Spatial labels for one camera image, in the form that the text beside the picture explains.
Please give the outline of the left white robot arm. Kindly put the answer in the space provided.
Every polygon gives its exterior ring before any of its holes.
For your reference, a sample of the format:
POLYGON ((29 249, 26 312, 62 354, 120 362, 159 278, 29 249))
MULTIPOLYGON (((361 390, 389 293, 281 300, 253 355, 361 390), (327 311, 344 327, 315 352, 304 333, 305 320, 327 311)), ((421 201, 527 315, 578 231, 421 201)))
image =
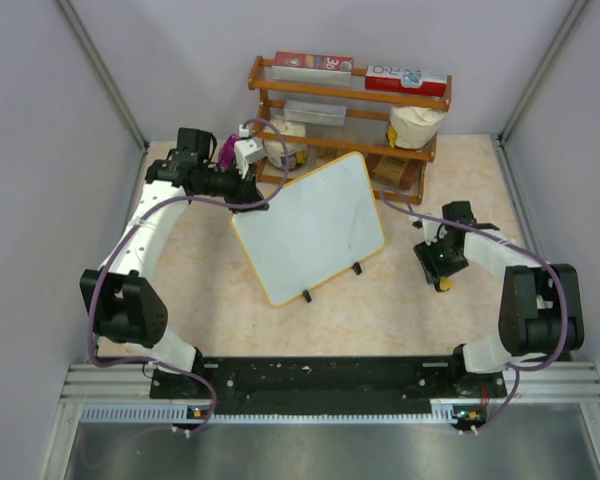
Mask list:
POLYGON ((151 279, 172 228, 194 199, 233 212, 267 209, 255 166, 263 156, 261 140, 246 125, 223 146, 208 131, 179 129, 175 147, 148 167, 122 238, 99 268, 80 278, 91 342, 106 338, 176 367, 171 381, 185 396, 204 390, 207 374, 196 366, 201 354, 169 328, 168 309, 151 279))

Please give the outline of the yellow framed whiteboard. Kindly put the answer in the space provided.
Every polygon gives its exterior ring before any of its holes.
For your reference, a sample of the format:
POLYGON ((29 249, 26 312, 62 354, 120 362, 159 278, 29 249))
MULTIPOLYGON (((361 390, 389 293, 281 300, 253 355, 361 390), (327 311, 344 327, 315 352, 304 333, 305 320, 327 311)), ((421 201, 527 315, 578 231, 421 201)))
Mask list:
POLYGON ((231 226, 274 307, 303 296, 385 246, 359 152, 292 180, 268 210, 234 214, 231 226))

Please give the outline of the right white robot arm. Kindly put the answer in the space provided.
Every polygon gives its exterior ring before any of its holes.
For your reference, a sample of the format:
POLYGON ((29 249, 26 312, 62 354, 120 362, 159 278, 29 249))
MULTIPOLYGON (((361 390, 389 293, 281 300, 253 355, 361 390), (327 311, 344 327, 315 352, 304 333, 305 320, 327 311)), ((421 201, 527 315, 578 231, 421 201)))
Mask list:
POLYGON ((414 253, 428 284, 442 293, 451 276, 478 265, 502 286, 496 330, 456 349, 460 362, 447 370, 449 388, 467 396, 483 373, 513 360, 550 358, 580 349, 585 340, 579 279, 569 264, 548 264, 514 245, 492 223, 480 223, 468 201, 442 207, 442 219, 417 216, 424 240, 414 253))

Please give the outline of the yellow black eraser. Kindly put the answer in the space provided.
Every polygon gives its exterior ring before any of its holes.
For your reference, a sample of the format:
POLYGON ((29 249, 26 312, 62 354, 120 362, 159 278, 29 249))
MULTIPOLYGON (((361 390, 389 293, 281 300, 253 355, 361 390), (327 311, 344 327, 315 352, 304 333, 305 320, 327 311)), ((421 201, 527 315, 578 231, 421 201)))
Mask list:
POLYGON ((453 282, 450 278, 442 277, 438 282, 434 284, 434 288, 439 293, 449 291, 453 286, 453 282))

